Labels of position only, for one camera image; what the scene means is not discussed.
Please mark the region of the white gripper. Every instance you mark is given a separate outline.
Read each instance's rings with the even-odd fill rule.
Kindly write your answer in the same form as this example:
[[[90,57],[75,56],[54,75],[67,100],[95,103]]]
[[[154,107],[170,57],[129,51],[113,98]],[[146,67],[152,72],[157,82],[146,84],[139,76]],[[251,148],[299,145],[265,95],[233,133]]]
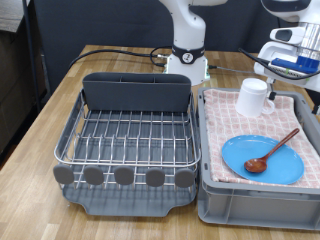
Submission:
[[[255,59],[254,71],[264,75],[268,89],[268,99],[275,100],[275,80],[313,90],[313,114],[320,115],[320,67],[319,52],[289,44],[268,42]]]

